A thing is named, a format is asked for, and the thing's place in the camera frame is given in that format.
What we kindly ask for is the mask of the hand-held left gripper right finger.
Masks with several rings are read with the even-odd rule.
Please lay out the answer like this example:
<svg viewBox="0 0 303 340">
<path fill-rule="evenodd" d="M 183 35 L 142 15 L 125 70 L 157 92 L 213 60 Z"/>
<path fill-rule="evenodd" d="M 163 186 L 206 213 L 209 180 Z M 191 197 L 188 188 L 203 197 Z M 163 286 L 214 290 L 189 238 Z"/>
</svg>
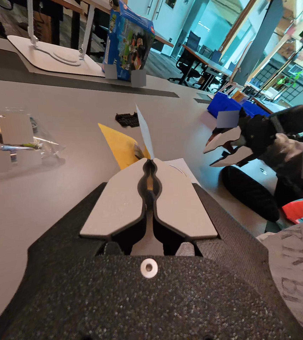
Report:
<svg viewBox="0 0 303 340">
<path fill-rule="evenodd" d="M 194 184 L 202 188 L 183 158 L 161 161 L 154 158 L 154 178 L 159 189 L 155 200 L 158 221 L 189 240 L 218 236 Z"/>
</svg>

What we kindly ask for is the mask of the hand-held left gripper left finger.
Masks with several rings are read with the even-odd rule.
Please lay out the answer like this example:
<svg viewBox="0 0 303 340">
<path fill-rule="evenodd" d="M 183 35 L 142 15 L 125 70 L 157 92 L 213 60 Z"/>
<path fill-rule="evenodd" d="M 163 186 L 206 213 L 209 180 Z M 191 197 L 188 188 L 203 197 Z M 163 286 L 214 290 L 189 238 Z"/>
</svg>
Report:
<svg viewBox="0 0 303 340">
<path fill-rule="evenodd" d="M 116 173 L 105 185 L 80 231 L 87 238 L 110 239 L 141 220 L 145 211 L 147 158 Z"/>
</svg>

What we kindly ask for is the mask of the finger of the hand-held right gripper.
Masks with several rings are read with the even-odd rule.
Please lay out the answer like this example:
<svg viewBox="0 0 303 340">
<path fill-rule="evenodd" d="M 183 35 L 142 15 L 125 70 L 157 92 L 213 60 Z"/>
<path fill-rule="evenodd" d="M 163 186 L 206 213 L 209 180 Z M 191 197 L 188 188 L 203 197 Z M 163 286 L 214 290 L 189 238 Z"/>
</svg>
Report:
<svg viewBox="0 0 303 340">
<path fill-rule="evenodd" d="M 236 165 L 239 162 L 243 161 L 244 159 L 254 155 L 252 150 L 246 146 L 237 147 L 234 151 L 235 151 L 234 153 L 228 154 L 227 156 L 223 156 L 219 160 L 210 164 L 210 167 L 217 168 Z"/>
<path fill-rule="evenodd" d="M 224 147 L 226 143 L 232 147 L 232 144 L 236 141 L 239 142 L 237 145 L 238 148 L 233 151 L 227 148 L 229 154 L 247 154 L 246 138 L 239 126 L 217 134 L 207 143 L 203 153 L 206 154 L 214 151 L 218 147 Z"/>
</svg>

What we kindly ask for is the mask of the lego instruction booklet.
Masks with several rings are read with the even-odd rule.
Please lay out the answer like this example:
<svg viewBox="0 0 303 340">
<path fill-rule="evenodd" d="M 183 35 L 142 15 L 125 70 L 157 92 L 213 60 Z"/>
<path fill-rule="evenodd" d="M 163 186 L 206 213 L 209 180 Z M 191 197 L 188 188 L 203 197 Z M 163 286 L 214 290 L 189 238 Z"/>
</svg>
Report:
<svg viewBox="0 0 303 340">
<path fill-rule="evenodd" d="M 140 126 L 134 128 L 140 129 L 141 136 L 143 138 L 142 146 L 140 146 L 132 137 L 98 123 L 98 126 L 121 170 L 129 167 L 133 163 L 136 163 L 140 159 L 155 158 L 147 122 L 137 106 L 135 112 L 138 114 Z"/>
</svg>

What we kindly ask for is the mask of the clear bag of lego pieces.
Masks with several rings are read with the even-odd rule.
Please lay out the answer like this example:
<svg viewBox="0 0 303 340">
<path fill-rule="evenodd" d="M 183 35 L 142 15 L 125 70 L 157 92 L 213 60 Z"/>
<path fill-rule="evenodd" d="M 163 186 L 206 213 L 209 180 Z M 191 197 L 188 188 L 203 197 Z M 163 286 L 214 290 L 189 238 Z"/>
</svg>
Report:
<svg viewBox="0 0 303 340">
<path fill-rule="evenodd" d="M 0 151 L 9 154 L 13 166 L 38 166 L 43 160 L 58 159 L 64 149 L 26 110 L 0 110 Z"/>
</svg>

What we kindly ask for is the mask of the blue lego set box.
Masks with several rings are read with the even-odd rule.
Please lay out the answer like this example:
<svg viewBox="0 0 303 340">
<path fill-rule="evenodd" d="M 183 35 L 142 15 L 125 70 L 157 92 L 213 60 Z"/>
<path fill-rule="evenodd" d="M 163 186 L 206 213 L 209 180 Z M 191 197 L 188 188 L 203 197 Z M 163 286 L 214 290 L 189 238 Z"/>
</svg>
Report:
<svg viewBox="0 0 303 340">
<path fill-rule="evenodd" d="M 102 71 L 107 79 L 146 86 L 144 70 L 154 43 L 153 22 L 134 13 L 123 1 L 111 1 L 109 29 Z"/>
</svg>

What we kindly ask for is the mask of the person's right forearm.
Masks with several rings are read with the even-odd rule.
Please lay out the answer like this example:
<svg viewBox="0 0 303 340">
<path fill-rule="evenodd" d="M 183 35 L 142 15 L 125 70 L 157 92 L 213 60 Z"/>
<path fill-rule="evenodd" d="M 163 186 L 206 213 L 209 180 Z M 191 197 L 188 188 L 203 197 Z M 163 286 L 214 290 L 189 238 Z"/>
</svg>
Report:
<svg viewBox="0 0 303 340">
<path fill-rule="evenodd" d="M 277 176 L 274 199 L 279 207 L 303 199 L 302 178 L 303 142 L 277 133 L 274 142 L 261 156 L 261 160 Z"/>
</svg>

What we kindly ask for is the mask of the black lego chassis piece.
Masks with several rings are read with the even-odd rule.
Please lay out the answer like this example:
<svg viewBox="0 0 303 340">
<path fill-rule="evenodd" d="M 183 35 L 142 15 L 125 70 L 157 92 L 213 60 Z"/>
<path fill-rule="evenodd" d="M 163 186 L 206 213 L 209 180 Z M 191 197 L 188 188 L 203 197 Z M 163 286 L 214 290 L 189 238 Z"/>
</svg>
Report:
<svg viewBox="0 0 303 340">
<path fill-rule="evenodd" d="M 116 114 L 115 120 L 121 125 L 121 127 L 139 127 L 139 118 L 137 112 L 134 112 L 133 114 Z"/>
</svg>

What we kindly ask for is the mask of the blue plastic bin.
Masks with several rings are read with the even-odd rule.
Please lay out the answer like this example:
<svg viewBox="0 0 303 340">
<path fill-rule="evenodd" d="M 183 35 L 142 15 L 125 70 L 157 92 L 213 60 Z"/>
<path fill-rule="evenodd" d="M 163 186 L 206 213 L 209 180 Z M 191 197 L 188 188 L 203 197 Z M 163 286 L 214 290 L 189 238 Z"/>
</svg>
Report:
<svg viewBox="0 0 303 340">
<path fill-rule="evenodd" d="M 240 111 L 241 108 L 244 109 L 247 116 L 254 117 L 256 115 L 269 117 L 270 114 L 253 104 L 250 101 L 245 101 L 243 104 L 239 104 L 234 99 L 230 98 L 227 94 L 223 92 L 216 92 L 213 99 L 211 100 L 207 111 L 214 117 L 217 118 L 218 113 L 222 111 Z"/>
</svg>

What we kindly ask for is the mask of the black textured oval pad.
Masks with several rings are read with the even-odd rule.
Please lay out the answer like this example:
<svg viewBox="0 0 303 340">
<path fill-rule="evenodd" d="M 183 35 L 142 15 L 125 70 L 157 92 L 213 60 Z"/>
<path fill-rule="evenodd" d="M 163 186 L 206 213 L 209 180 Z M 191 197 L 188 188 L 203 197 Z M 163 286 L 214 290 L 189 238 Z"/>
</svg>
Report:
<svg viewBox="0 0 303 340">
<path fill-rule="evenodd" d="M 234 198 L 267 221 L 279 220 L 277 203 L 263 185 L 234 166 L 224 167 L 220 174 L 222 184 Z"/>
</svg>

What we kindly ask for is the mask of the red flat object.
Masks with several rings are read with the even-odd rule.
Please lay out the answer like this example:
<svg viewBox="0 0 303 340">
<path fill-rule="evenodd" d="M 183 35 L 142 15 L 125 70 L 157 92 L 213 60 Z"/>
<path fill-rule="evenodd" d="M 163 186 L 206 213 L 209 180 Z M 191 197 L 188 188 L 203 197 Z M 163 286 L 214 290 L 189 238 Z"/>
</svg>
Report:
<svg viewBox="0 0 303 340">
<path fill-rule="evenodd" d="M 286 218 L 298 224 L 303 219 L 303 199 L 295 200 L 286 205 L 282 206 L 281 208 L 286 216 Z"/>
</svg>

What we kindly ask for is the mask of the long wooden desk black legs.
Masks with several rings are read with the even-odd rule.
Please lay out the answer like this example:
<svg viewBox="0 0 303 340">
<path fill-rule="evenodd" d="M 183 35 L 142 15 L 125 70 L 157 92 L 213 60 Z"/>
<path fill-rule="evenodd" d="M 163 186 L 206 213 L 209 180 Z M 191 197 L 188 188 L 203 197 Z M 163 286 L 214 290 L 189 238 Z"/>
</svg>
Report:
<svg viewBox="0 0 303 340">
<path fill-rule="evenodd" d="M 198 52 L 195 52 L 193 49 L 187 47 L 186 45 L 183 44 L 183 48 L 187 49 L 191 54 L 194 55 L 195 62 L 200 61 L 200 64 L 203 64 L 204 66 L 207 67 L 207 69 L 204 71 L 204 73 L 207 73 L 208 79 L 206 79 L 203 84 L 199 87 L 200 90 L 205 91 L 208 87 L 209 84 L 212 82 L 212 78 L 218 77 L 221 75 L 222 83 L 220 87 L 218 88 L 219 90 L 228 83 L 228 80 L 231 78 L 231 71 L 224 68 L 220 64 L 213 62 L 212 60 L 204 57 L 203 55 L 199 54 Z M 185 74 L 182 75 L 181 78 L 179 78 L 179 85 L 183 85 L 184 80 L 187 80 L 188 73 L 193 66 L 193 62 L 189 64 L 189 66 L 186 68 Z"/>
</svg>

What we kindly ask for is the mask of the black office chair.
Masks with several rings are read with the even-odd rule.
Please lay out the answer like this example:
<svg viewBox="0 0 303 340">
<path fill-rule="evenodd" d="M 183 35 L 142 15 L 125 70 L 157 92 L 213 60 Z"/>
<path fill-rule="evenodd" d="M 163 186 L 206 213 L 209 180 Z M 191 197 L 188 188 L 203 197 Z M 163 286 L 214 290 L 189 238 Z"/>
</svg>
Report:
<svg viewBox="0 0 303 340">
<path fill-rule="evenodd" d="M 186 46 L 193 49 L 195 52 L 197 52 L 200 42 L 200 37 L 195 35 L 192 31 L 190 31 Z M 179 57 L 178 61 L 176 62 L 176 67 L 181 71 L 181 73 L 184 75 L 186 68 L 189 66 L 191 62 L 195 62 L 194 55 L 191 54 L 187 49 L 184 49 L 181 56 Z M 197 62 L 196 66 L 193 68 L 191 67 L 187 80 L 184 80 L 183 84 L 185 86 L 188 86 L 187 81 L 190 80 L 190 78 L 199 78 L 200 73 L 196 70 L 196 67 L 200 64 L 200 61 Z"/>
</svg>

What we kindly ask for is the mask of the light mottled cloth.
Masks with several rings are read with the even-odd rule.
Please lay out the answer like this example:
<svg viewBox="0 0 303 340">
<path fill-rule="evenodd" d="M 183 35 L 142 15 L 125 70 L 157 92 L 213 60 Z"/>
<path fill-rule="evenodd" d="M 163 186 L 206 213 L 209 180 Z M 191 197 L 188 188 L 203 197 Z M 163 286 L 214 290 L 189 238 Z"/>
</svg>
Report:
<svg viewBox="0 0 303 340">
<path fill-rule="evenodd" d="M 274 282 L 303 326 L 303 223 L 256 237 L 267 249 Z"/>
</svg>

